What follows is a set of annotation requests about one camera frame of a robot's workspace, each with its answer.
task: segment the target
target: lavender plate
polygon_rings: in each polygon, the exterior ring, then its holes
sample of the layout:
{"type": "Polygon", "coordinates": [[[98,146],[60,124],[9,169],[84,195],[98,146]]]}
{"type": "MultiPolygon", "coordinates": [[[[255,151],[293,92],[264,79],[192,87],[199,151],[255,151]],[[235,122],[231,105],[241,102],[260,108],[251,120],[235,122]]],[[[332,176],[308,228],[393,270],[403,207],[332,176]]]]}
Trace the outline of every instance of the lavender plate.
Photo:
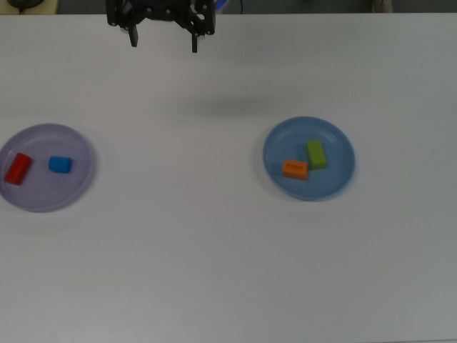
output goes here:
{"type": "Polygon", "coordinates": [[[0,195],[10,204],[28,211],[49,212],[75,200],[89,183],[93,169],[91,147],[80,133],[60,124],[40,124],[14,135],[0,150],[0,195]],[[18,152],[32,159],[20,185],[4,181],[18,152]],[[72,159],[68,174],[48,168],[50,156],[72,159]]]}

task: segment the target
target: lime green block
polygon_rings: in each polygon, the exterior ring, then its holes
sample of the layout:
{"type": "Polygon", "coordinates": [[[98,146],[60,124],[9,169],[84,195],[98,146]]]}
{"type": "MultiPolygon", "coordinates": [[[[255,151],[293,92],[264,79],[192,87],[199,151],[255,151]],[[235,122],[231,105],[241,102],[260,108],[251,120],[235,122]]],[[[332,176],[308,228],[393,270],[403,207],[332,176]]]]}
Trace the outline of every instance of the lime green block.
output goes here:
{"type": "Polygon", "coordinates": [[[327,166],[326,155],[323,153],[320,139],[310,139],[306,142],[309,169],[323,169],[327,166]]]}

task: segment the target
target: orange block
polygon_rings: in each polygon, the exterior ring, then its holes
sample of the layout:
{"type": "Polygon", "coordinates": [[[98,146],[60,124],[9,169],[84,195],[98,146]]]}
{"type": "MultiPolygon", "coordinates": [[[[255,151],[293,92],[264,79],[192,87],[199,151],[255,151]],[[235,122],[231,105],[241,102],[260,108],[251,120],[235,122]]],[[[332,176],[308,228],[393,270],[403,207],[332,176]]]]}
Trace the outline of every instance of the orange block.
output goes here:
{"type": "Polygon", "coordinates": [[[285,159],[283,164],[283,175],[294,179],[308,179],[308,164],[302,161],[285,159]]]}

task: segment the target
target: plate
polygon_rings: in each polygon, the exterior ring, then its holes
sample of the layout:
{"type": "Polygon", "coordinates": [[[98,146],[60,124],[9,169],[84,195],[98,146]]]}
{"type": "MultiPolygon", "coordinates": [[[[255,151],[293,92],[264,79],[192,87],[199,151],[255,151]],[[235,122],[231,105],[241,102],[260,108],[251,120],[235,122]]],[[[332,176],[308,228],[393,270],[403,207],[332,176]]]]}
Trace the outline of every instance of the plate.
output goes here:
{"type": "Polygon", "coordinates": [[[93,168],[91,147],[74,129],[60,124],[40,124],[14,135],[0,150],[0,195],[29,211],[47,212],[74,200],[85,189],[93,168]],[[4,181],[14,157],[21,152],[32,159],[20,185],[4,181]],[[72,159],[68,174],[48,168],[50,156],[72,159]]]}
{"type": "Polygon", "coordinates": [[[335,125],[311,116],[299,116],[278,124],[263,144],[263,165],[273,182],[287,194],[315,201],[341,191],[351,180],[356,159],[348,137],[335,125]],[[307,161],[306,141],[320,139],[327,167],[309,170],[306,181],[283,177],[284,159],[307,161]]]}

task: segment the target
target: blue plate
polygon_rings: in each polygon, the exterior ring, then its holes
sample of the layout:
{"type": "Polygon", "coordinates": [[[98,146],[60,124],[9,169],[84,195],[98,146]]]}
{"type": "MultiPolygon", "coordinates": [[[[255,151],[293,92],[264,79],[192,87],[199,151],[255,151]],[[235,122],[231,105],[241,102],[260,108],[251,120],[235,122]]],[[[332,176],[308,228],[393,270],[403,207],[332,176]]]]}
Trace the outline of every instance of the blue plate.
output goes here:
{"type": "Polygon", "coordinates": [[[263,165],[273,182],[287,194],[302,200],[319,200],[335,194],[349,182],[356,165],[346,135],[329,122],[298,116],[278,124],[263,144],[263,165]],[[307,161],[306,141],[320,139],[326,155],[325,169],[310,170],[308,180],[283,177],[284,159],[307,161]]]}

